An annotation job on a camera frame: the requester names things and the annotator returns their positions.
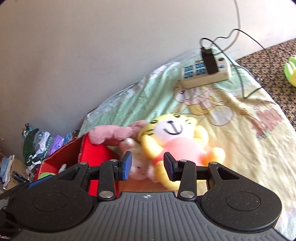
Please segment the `white power strip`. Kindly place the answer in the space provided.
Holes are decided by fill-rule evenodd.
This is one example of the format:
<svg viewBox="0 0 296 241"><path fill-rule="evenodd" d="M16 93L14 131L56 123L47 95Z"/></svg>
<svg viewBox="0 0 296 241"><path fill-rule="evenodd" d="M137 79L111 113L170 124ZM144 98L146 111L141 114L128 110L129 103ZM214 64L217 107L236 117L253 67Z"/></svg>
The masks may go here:
<svg viewBox="0 0 296 241"><path fill-rule="evenodd" d="M231 77L230 64L224 57L215 57L218 72L208 74L203 60L197 60L193 64L185 66L181 72L180 82L185 89L199 87L227 80Z"/></svg>

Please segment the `cartoon bear bed sheet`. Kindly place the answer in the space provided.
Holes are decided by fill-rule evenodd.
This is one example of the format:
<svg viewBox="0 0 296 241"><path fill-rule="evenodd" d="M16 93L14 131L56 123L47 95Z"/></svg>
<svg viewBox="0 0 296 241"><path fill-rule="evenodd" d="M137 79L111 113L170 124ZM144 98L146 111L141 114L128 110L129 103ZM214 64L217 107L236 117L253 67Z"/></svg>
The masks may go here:
<svg viewBox="0 0 296 241"><path fill-rule="evenodd" d="M167 113L193 117L211 146L226 153L225 165L274 191L282 202L276 229L295 238L295 130L280 106L243 69L229 80L184 89L181 71L201 58L191 51L109 97L88 113L80 135L95 126L127 126Z"/></svg>

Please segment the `red cardboard box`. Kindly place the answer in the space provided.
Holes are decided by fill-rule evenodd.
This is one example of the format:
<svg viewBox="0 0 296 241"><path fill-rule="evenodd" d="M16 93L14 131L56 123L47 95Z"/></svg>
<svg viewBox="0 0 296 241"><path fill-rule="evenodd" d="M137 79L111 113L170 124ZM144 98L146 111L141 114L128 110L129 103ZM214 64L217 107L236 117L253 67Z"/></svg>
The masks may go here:
<svg viewBox="0 0 296 241"><path fill-rule="evenodd" d="M104 144L92 144L88 134L85 134L80 138L74 138L47 157L37 169L37 174L38 176L43 172L57 174L63 164L66 164L67 168L79 162L86 162L90 167L99 166L110 159L118 160L119 155Z"/></svg>

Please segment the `green bean plush toy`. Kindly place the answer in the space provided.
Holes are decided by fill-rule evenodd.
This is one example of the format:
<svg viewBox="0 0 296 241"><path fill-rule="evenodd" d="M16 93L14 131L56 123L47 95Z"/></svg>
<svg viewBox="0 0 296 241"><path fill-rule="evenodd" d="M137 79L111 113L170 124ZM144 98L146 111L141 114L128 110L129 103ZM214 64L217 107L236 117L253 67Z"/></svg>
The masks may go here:
<svg viewBox="0 0 296 241"><path fill-rule="evenodd" d="M49 177L49 176L55 176L55 173L50 173L50 172L43 172L38 176L38 180Z"/></svg>

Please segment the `white bunny plush blue bow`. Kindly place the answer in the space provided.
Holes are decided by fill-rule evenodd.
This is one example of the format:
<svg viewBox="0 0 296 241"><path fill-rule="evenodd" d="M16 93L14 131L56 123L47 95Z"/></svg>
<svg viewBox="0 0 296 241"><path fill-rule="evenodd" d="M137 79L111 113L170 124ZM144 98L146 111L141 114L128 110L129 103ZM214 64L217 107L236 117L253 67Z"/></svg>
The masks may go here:
<svg viewBox="0 0 296 241"><path fill-rule="evenodd" d="M127 151L132 153L132 167L129 176L134 180L150 179L154 183L159 182L154 174L154 167L151 159L145 154L142 146L132 138L127 138L119 144L124 154Z"/></svg>

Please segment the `small green frog plush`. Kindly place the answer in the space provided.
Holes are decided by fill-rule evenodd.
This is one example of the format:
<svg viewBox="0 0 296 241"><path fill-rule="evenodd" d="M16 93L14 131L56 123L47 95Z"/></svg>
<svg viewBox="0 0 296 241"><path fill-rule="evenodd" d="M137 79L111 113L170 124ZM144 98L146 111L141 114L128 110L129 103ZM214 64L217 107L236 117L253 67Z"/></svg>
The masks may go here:
<svg viewBox="0 0 296 241"><path fill-rule="evenodd" d="M287 63L285 63L285 77L291 85L296 86L296 56L290 56Z"/></svg>

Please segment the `white rabbit plush toy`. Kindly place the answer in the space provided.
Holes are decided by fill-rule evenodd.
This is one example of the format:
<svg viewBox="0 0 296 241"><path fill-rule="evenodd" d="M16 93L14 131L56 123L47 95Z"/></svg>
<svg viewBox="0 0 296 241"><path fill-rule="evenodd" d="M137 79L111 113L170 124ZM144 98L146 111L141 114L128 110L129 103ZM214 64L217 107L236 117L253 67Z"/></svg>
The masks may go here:
<svg viewBox="0 0 296 241"><path fill-rule="evenodd" d="M61 166L61 168L59 169L58 173L63 172L63 171L66 169L66 167L67 167L67 165L66 165L66 164L63 164L63 165Z"/></svg>

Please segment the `blue checkered cloth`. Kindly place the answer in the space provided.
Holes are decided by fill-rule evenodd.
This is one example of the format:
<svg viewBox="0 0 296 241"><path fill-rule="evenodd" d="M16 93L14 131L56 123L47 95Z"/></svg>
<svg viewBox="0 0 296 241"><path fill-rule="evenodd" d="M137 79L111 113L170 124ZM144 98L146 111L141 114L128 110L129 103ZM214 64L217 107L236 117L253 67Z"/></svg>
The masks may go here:
<svg viewBox="0 0 296 241"><path fill-rule="evenodd" d="M79 130L73 130L69 133L67 133L63 138L64 138L64 142L63 145L71 142L74 138L76 138L79 134Z"/></svg>

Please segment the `purple tissue pack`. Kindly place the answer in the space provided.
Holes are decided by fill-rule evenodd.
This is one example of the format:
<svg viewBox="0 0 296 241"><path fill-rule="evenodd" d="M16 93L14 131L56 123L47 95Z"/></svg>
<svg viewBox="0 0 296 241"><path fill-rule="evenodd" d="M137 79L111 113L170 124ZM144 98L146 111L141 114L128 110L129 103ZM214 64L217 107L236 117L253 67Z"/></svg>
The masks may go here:
<svg viewBox="0 0 296 241"><path fill-rule="evenodd" d="M64 138L60 135L56 135L49 146L47 157L53 154L58 149L60 149L63 144L64 144Z"/></svg>

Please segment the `yellow tiger plush toy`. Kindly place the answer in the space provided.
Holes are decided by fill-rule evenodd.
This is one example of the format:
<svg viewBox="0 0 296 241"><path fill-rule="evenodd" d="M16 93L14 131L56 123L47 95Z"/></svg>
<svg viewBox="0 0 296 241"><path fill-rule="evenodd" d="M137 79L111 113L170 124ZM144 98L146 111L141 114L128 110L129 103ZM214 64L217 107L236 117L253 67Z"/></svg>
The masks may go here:
<svg viewBox="0 0 296 241"><path fill-rule="evenodd" d="M151 159L154 180L170 191L178 190L180 181L171 181L165 170L164 154L176 160L189 160L197 166L210 162L223 163L222 148L209 147L209 135L197 120L177 113L164 114L147 123L138 133L144 153Z"/></svg>

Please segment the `pile of folded clothes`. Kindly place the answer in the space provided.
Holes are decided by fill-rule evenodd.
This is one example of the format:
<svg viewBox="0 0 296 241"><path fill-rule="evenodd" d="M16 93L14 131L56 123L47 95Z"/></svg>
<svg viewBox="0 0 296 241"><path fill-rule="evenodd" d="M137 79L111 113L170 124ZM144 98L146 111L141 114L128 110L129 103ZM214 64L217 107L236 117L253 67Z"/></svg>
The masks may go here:
<svg viewBox="0 0 296 241"><path fill-rule="evenodd" d="M46 158L53 137L38 128L30 131L23 142L23 158L30 171L39 167Z"/></svg>

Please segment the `brown patterned mattress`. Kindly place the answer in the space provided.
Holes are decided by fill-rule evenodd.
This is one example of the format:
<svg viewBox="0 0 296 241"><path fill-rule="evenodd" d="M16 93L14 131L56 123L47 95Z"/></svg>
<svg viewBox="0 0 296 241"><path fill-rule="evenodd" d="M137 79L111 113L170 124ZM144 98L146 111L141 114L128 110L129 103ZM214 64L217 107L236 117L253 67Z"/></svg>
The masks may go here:
<svg viewBox="0 0 296 241"><path fill-rule="evenodd" d="M281 107L295 127L295 87L284 74L284 66L290 56L295 55L295 39L274 45L237 59L248 69L265 91Z"/></svg>

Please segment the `black charger plug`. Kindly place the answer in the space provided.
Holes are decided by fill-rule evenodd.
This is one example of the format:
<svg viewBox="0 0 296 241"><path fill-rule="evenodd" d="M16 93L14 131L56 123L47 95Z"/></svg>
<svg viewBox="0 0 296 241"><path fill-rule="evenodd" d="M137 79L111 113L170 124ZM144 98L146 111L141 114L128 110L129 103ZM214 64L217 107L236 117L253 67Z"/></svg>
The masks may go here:
<svg viewBox="0 0 296 241"><path fill-rule="evenodd" d="M204 65L207 69L208 74L216 74L218 72L218 66L216 63L215 56L212 52L212 49L206 49L205 47L201 47L201 55L204 62Z"/></svg>

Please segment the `pink plush toy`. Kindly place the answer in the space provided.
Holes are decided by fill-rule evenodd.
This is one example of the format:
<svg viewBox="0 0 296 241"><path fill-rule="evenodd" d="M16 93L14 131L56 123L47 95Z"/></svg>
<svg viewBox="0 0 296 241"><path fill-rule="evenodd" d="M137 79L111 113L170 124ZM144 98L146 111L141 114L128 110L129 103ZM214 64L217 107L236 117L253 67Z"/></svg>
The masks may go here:
<svg viewBox="0 0 296 241"><path fill-rule="evenodd" d="M88 132L92 144L106 146L118 146L127 138L137 140L138 133L147 124L146 120L138 120L129 126L104 125L96 126Z"/></svg>

